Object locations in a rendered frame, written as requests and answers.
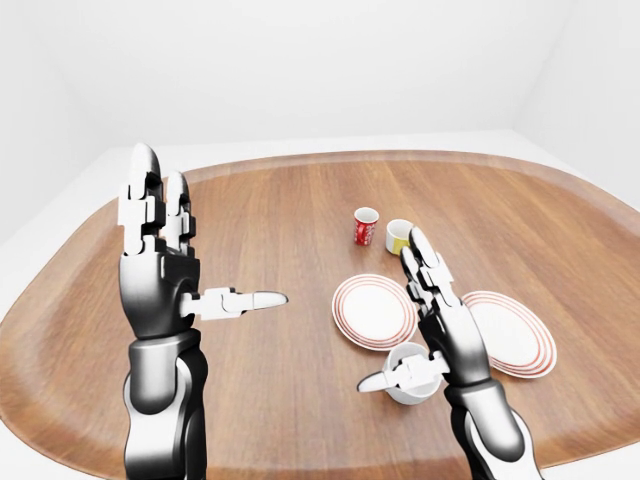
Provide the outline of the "white plate with red rings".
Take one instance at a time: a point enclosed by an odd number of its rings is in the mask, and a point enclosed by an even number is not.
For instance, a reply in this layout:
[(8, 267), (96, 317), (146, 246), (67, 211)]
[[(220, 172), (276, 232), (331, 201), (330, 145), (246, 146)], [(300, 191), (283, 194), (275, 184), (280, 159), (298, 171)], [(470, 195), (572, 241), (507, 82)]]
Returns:
[(417, 330), (414, 303), (397, 282), (382, 275), (346, 279), (334, 292), (331, 308), (340, 332), (365, 349), (391, 350)]
[(519, 378), (540, 378), (556, 366), (555, 340), (528, 307), (507, 295), (473, 291), (462, 297), (479, 328), (490, 366)]

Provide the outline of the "red printed mug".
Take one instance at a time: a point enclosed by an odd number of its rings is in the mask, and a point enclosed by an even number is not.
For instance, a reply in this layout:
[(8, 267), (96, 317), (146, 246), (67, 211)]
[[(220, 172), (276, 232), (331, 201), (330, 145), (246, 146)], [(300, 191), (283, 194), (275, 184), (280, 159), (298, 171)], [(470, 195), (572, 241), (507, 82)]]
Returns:
[(379, 213), (371, 207), (360, 207), (354, 212), (354, 242), (360, 246), (369, 246), (375, 232)]

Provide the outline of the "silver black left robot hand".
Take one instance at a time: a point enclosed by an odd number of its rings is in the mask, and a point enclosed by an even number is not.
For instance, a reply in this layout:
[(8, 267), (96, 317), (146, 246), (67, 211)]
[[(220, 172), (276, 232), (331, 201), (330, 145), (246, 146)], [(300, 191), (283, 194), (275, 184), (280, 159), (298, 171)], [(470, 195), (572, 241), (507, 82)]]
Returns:
[(128, 181), (119, 196), (118, 224), (124, 228), (120, 297), (140, 340), (177, 335), (188, 330), (195, 317), (237, 318), (288, 302), (285, 294), (273, 291), (199, 290), (201, 265), (190, 245), (196, 218), (187, 180), (173, 172), (163, 181), (157, 155), (144, 143), (133, 149)]

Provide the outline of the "white mug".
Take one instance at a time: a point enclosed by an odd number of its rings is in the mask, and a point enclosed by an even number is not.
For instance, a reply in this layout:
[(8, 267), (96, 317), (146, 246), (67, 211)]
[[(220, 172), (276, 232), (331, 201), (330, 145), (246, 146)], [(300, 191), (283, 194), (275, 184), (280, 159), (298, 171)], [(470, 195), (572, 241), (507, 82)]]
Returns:
[[(418, 356), (430, 362), (429, 351), (422, 345), (405, 342), (395, 346), (389, 353), (385, 363), (385, 370), (395, 370), (408, 357)], [(440, 373), (413, 373), (411, 386), (394, 386), (386, 389), (386, 393), (396, 402), (404, 405), (417, 405), (432, 396), (439, 388), (442, 375)]]

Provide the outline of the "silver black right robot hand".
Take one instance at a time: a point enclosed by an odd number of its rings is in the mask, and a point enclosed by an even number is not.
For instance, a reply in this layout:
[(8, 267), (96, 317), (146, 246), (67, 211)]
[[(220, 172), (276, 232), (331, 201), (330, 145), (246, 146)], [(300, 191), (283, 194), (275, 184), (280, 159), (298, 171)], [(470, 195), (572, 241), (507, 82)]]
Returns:
[(444, 395), (451, 399), (498, 386), (477, 324), (454, 293), (453, 277), (443, 257), (419, 227), (411, 228), (409, 245), (401, 249), (400, 260), (408, 280), (407, 293), (418, 306), (423, 339), (449, 366)]

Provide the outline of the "yellow mug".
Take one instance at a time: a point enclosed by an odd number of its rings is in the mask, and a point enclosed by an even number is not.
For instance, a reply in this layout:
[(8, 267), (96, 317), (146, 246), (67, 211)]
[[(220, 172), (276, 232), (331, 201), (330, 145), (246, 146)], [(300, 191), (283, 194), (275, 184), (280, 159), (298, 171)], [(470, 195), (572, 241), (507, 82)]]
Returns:
[(385, 246), (389, 253), (399, 255), (409, 245), (409, 233), (414, 224), (405, 219), (393, 219), (386, 226)]

